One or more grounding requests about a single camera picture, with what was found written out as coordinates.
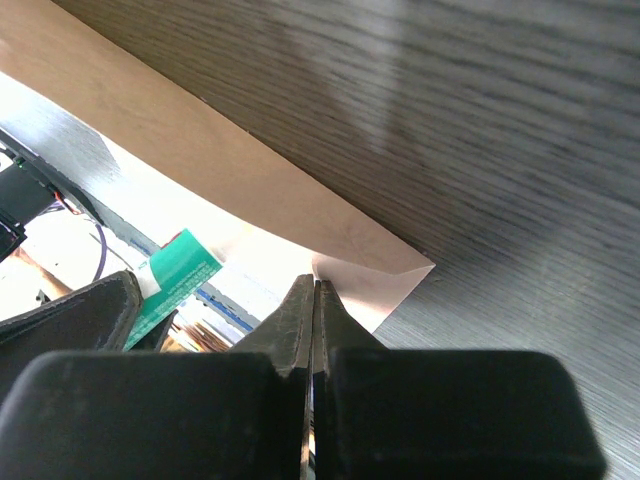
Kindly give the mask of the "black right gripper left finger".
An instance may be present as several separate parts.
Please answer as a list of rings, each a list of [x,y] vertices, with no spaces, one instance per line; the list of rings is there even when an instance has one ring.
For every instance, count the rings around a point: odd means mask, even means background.
[[[50,351],[1,408],[5,479],[303,479],[311,275],[225,353]]]

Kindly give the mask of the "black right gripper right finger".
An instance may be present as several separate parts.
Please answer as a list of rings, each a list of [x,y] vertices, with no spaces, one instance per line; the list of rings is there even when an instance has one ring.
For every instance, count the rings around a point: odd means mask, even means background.
[[[529,350],[398,350],[319,285],[323,479],[601,479],[577,386]]]

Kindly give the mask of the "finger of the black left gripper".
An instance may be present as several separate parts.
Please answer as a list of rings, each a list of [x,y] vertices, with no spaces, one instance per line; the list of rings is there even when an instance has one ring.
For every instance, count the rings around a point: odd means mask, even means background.
[[[1,322],[1,396],[51,351],[120,351],[143,303],[135,275],[119,271]]]

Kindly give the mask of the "pink envelope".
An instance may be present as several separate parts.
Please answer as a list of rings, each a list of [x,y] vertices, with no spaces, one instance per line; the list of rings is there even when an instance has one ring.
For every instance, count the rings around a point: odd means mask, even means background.
[[[50,1],[1,5],[1,129],[156,244],[183,228],[280,292],[332,281],[376,329],[433,263]]]

